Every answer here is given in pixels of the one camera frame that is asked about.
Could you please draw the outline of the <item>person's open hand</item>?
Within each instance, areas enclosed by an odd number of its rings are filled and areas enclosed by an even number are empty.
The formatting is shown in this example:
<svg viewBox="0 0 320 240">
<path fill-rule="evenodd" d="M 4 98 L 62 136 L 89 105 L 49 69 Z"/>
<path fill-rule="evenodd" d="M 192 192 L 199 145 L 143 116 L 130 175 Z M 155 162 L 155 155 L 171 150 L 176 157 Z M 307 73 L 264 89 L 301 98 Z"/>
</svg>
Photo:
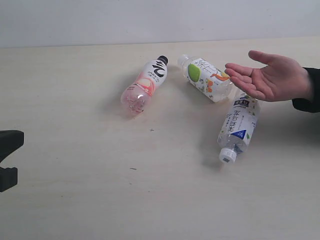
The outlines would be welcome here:
<svg viewBox="0 0 320 240">
<path fill-rule="evenodd" d="M 265 64 L 262 68 L 235 63 L 225 65 L 230 81 L 247 95 L 261 101 L 280 102 L 302 98 L 307 88 L 306 70 L 294 59 L 251 50 L 249 58 Z"/>
</svg>

